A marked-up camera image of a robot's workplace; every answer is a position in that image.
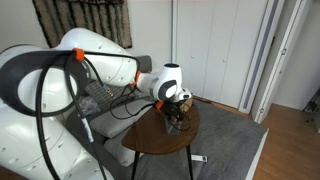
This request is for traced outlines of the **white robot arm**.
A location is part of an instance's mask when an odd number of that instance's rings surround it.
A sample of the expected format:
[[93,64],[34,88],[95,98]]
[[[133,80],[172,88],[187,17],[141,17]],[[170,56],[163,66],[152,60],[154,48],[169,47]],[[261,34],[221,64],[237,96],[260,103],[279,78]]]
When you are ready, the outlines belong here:
[[78,104],[89,80],[132,85],[158,101],[191,96],[177,64],[158,75],[111,40],[84,28],[54,48],[22,44],[0,54],[0,164],[31,180],[113,180],[111,173],[57,119]]

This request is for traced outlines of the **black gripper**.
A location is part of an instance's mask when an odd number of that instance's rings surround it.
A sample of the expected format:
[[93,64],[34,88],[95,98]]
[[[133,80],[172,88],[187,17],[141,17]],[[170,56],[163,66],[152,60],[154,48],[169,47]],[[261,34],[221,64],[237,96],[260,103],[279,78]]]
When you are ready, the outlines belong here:
[[185,117],[185,113],[176,104],[172,103],[165,103],[162,106],[162,112],[171,122],[182,121]]

